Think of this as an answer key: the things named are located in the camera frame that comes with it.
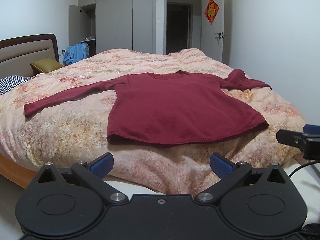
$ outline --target yellow pillow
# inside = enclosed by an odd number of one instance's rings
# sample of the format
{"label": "yellow pillow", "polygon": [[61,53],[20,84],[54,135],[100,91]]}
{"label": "yellow pillow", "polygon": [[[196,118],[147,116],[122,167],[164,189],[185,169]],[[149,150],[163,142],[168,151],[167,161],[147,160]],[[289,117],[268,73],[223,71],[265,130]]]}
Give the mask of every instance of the yellow pillow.
{"label": "yellow pillow", "polygon": [[49,57],[32,62],[30,65],[41,73],[48,73],[63,67],[59,62]]}

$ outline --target red shirt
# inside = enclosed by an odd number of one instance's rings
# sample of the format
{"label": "red shirt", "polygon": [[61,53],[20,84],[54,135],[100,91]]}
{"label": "red shirt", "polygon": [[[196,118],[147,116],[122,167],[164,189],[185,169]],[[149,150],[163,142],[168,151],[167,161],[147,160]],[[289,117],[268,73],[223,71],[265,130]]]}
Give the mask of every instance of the red shirt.
{"label": "red shirt", "polygon": [[221,89],[267,86],[246,78],[242,70],[234,70],[226,79],[185,71],[165,75],[132,74],[71,88],[24,105],[24,109],[28,118],[45,107],[97,91],[115,90],[117,99],[107,128],[110,143],[123,143],[128,139],[165,146],[212,143],[268,127],[260,113],[227,96]]}

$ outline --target pillow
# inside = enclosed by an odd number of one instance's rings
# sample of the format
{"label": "pillow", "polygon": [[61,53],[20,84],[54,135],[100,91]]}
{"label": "pillow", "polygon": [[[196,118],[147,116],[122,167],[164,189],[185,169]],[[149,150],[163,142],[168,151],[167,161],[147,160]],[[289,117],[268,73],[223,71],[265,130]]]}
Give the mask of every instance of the pillow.
{"label": "pillow", "polygon": [[9,92],[11,89],[29,80],[31,80],[31,78],[16,75],[0,79],[0,95]]}
{"label": "pillow", "polygon": [[32,62],[30,65],[41,73],[48,73],[63,67],[59,62],[49,57]]}

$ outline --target black cable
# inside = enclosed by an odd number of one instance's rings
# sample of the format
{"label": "black cable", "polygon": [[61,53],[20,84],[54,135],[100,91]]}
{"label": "black cable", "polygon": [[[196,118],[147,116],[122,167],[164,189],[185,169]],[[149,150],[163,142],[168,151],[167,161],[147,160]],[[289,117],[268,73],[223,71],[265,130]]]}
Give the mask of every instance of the black cable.
{"label": "black cable", "polygon": [[312,161],[312,162],[309,162],[309,163],[306,163],[306,164],[303,164],[303,165],[299,166],[293,172],[290,173],[289,178],[291,178],[291,176],[293,174],[295,174],[298,170],[301,170],[304,167],[307,167],[307,166],[310,166],[310,165],[313,165],[313,164],[317,164],[317,163],[320,163],[320,161]]}

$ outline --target triangular cutout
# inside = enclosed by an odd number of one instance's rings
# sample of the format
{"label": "triangular cutout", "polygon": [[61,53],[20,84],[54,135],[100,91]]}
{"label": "triangular cutout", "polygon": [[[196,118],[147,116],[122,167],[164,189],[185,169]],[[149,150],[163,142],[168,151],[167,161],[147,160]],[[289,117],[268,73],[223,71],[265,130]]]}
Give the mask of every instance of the triangular cutout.
{"label": "triangular cutout", "polygon": [[280,171],[278,169],[273,169],[267,179],[267,181],[270,182],[276,182],[276,183],[285,183],[284,178],[282,177]]}
{"label": "triangular cutout", "polygon": [[44,172],[42,173],[41,177],[39,178],[38,183],[50,182],[50,181],[55,181],[55,180],[57,180],[57,179],[54,176],[52,170],[45,169]]}

